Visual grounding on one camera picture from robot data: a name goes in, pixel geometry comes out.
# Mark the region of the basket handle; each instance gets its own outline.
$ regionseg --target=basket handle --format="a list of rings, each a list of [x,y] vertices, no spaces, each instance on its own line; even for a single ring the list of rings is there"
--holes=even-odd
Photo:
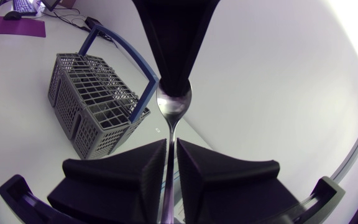
[[[157,89],[158,77],[154,73],[154,71],[150,68],[150,65],[144,60],[144,58],[138,53],[138,51],[133,48],[131,44],[126,42],[122,37],[120,37],[115,32],[101,26],[95,25],[89,35],[87,36],[84,44],[82,45],[80,51],[78,52],[80,55],[85,56],[86,52],[90,48],[92,42],[99,34],[99,32],[104,32],[106,35],[113,38],[116,42],[118,42],[128,53],[129,55],[135,60],[137,65],[142,69],[144,74],[146,75],[149,83],[147,84],[145,90],[143,91],[142,96],[140,97],[138,103],[134,111],[132,112],[131,116],[129,117],[129,121],[132,123],[136,122],[141,114],[143,113],[144,108],[146,107],[147,103],[150,101],[151,97],[153,96],[154,91]]]

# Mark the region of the computer mouse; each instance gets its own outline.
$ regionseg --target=computer mouse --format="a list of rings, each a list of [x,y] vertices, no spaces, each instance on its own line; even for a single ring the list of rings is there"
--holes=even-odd
[[[22,19],[22,15],[20,15],[17,11],[10,11],[4,16],[4,20],[19,20]]]

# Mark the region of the black frame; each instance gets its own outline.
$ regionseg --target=black frame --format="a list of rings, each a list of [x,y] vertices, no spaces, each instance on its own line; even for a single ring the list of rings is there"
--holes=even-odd
[[[41,2],[45,5],[45,7],[49,10],[49,11],[53,11],[55,9],[55,7],[57,6],[57,4],[60,2],[60,0],[55,0],[55,3],[53,3],[51,6],[47,3],[46,0],[41,0]]]

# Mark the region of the spoon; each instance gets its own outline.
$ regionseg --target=spoon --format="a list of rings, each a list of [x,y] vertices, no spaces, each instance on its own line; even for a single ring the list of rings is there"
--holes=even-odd
[[[173,160],[175,157],[175,130],[179,120],[185,115],[191,103],[191,85],[183,96],[168,96],[162,87],[161,81],[157,88],[157,104],[162,116],[169,126],[169,151],[167,176],[165,178],[164,200],[162,204],[161,223],[173,223]]]

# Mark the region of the desk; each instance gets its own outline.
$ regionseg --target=desk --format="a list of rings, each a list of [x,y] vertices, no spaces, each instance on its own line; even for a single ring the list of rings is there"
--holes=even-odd
[[[11,4],[0,7],[0,16],[11,10]],[[20,174],[34,195],[47,202],[47,195],[64,178],[62,162],[79,158],[48,101],[52,68],[57,53],[79,51],[88,33],[57,18],[39,19],[45,21],[46,38],[0,35],[0,186]],[[88,53],[105,59],[141,95],[147,79],[114,44],[97,38]],[[151,114],[115,154],[168,138],[168,126],[154,99],[147,105]],[[179,124],[177,137],[209,148],[185,121]],[[18,222],[0,197],[0,223]]]

